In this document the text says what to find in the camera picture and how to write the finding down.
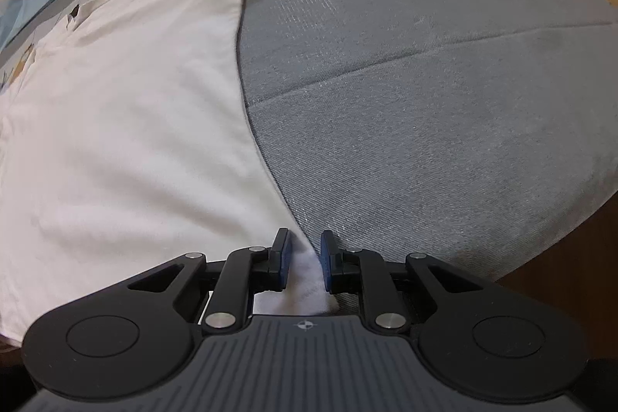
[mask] circular pad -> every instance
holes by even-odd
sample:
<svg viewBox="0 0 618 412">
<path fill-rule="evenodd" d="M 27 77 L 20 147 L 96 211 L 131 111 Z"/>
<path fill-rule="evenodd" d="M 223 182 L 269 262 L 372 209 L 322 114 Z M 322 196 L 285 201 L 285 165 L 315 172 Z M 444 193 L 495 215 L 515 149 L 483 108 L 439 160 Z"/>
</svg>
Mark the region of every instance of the circular pad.
<svg viewBox="0 0 618 412">
<path fill-rule="evenodd" d="M 481 349 L 503 358 L 530 356 L 545 342 L 545 335 L 539 327 L 514 316 L 487 318 L 476 324 L 472 334 Z"/>
<path fill-rule="evenodd" d="M 73 325 L 67 344 L 84 356 L 104 358 L 129 349 L 137 342 L 140 329 L 120 316 L 93 316 Z"/>
</svg>

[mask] gray fabric surface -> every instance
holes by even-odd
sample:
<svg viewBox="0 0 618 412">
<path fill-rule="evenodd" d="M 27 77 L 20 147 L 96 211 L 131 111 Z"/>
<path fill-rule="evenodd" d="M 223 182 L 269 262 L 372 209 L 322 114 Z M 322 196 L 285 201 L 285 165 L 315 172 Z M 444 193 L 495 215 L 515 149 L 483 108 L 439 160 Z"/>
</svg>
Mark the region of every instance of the gray fabric surface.
<svg viewBox="0 0 618 412">
<path fill-rule="evenodd" d="M 617 189 L 605 0 L 246 0 L 257 143 L 314 246 L 496 278 Z"/>
</svg>

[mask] white fabric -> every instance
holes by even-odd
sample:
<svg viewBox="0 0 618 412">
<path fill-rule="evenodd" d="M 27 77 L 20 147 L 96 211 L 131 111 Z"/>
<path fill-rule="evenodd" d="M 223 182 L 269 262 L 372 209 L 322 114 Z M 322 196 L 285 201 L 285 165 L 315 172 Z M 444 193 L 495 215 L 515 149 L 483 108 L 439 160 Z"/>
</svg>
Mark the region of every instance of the white fabric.
<svg viewBox="0 0 618 412">
<path fill-rule="evenodd" d="M 332 306 L 246 120 L 241 10 L 93 0 L 36 46 L 0 96 L 1 334 L 19 343 L 60 304 L 189 251 L 269 246 L 279 227 L 301 244 L 256 311 Z"/>
</svg>

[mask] ribbed gray plate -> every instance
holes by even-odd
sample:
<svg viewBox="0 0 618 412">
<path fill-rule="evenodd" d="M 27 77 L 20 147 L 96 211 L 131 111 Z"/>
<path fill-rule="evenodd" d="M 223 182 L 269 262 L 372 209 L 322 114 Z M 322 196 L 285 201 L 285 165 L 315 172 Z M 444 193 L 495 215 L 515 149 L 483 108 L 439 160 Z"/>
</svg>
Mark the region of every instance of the ribbed gray plate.
<svg viewBox="0 0 618 412">
<path fill-rule="evenodd" d="M 495 405 L 430 375 L 408 342 L 367 331 L 356 316 L 254 316 L 244 331 L 207 338 L 177 376 L 108 404 L 42 391 L 24 412 L 576 412 L 567 397 Z"/>
</svg>

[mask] screw head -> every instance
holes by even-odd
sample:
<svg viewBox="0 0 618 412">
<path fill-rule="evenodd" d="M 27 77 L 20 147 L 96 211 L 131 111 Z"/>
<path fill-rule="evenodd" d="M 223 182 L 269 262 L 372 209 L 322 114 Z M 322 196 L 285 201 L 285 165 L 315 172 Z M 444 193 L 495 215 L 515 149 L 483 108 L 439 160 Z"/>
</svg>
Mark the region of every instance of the screw head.
<svg viewBox="0 0 618 412">
<path fill-rule="evenodd" d="M 376 325 L 383 329 L 400 329 L 406 324 L 406 319 L 396 312 L 383 312 L 376 316 Z"/>
<path fill-rule="evenodd" d="M 229 312 L 214 312 L 206 316 L 206 325 L 214 329 L 226 329 L 236 322 L 236 316 Z"/>
</svg>

